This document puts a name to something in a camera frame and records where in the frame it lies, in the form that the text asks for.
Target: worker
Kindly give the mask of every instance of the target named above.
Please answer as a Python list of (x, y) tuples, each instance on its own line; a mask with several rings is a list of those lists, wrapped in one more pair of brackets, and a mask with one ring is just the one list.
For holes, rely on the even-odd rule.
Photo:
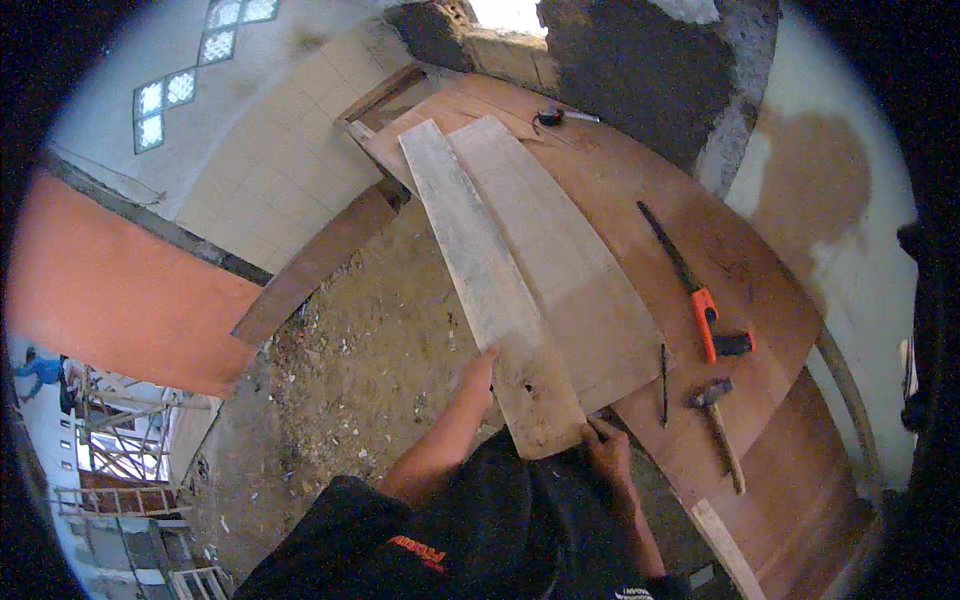
[(375, 491), (337, 476), (234, 599), (686, 598), (637, 499), (626, 434), (524, 461), (506, 429), (468, 458), (492, 406), (489, 349)]
[(16, 368), (16, 376), (29, 377), (30, 375), (36, 375), (36, 383), (34, 383), (34, 387), (31, 388), (30, 392), (25, 396), (20, 396), (19, 400), (26, 403), (28, 400), (34, 398), (44, 385), (60, 383), (60, 366), (62, 362), (63, 358), (60, 356), (57, 358), (43, 358), (37, 356), (33, 348), (27, 348), (25, 364), (23, 367)]

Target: tiled wall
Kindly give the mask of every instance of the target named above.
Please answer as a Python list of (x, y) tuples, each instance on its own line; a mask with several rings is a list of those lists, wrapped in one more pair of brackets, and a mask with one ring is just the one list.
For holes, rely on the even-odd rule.
[(381, 21), (332, 38), (233, 129), (177, 223), (276, 273), (380, 173), (333, 119), (410, 61)]

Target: curved wooden board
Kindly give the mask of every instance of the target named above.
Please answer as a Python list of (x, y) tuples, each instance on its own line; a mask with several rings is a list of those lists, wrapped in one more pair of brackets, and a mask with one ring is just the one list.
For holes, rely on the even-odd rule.
[[(444, 133), (492, 114), (560, 184), (607, 244), (643, 298), (669, 346), (670, 422), (660, 425), (661, 382), (655, 379), (614, 404), (687, 506), (725, 475), (709, 424), (686, 408), (692, 388), (728, 376), (723, 402), (727, 435), (742, 458), (800, 373), (821, 321), (804, 290), (780, 270), (776, 255), (722, 202), (632, 138), (603, 124), (567, 120), (531, 126), (553, 101), (491, 78), (468, 75), (404, 113), (364, 148), (416, 193), (397, 136), (432, 118)], [(653, 231), (636, 209), (643, 200), (709, 287), (719, 328), (750, 326), (756, 352), (703, 359), (689, 299)]]

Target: glass block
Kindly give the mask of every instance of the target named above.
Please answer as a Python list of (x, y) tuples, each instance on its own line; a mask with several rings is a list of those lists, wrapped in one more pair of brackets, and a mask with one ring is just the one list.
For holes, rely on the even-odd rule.
[(133, 117), (149, 116), (163, 108), (163, 80), (141, 85), (133, 91)]
[(166, 77), (164, 104), (167, 108), (193, 102), (193, 93), (197, 89), (197, 69), (187, 69), (171, 73)]
[(199, 66), (220, 62), (233, 57), (233, 42), (237, 30), (227, 29), (220, 32), (208, 32), (200, 40)]
[(149, 116), (133, 124), (133, 152), (140, 154), (163, 143), (163, 113)]
[(214, 0), (206, 10), (206, 29), (221, 29), (236, 25), (240, 19), (241, 0)]
[(278, 8), (277, 0), (247, 0), (247, 6), (243, 10), (243, 22), (259, 23), (273, 20), (276, 18)]

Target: wooden frame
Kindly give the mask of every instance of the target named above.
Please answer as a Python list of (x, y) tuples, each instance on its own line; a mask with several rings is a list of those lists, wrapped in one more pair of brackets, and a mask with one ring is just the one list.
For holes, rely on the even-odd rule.
[(422, 62), (413, 61), (385, 79), (380, 85), (357, 99), (334, 119), (334, 123), (349, 133), (357, 142), (370, 139), (374, 132), (360, 119), (375, 107), (390, 102), (396, 96), (426, 79)]

